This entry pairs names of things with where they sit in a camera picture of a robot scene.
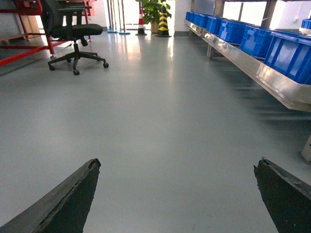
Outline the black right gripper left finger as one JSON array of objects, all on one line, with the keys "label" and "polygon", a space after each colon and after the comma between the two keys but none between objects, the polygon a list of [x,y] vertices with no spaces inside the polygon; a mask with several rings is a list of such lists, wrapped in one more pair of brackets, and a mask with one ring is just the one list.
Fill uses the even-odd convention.
[{"label": "black right gripper left finger", "polygon": [[82,233],[100,173],[100,161],[87,161],[58,186],[1,226],[2,233]]}]

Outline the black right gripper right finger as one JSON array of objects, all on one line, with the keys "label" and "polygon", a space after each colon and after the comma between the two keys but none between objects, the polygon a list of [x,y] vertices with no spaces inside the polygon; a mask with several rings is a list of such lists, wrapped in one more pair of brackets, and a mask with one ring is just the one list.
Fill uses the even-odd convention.
[{"label": "black right gripper right finger", "polygon": [[311,231],[311,186],[272,161],[254,166],[258,189],[279,233]]}]

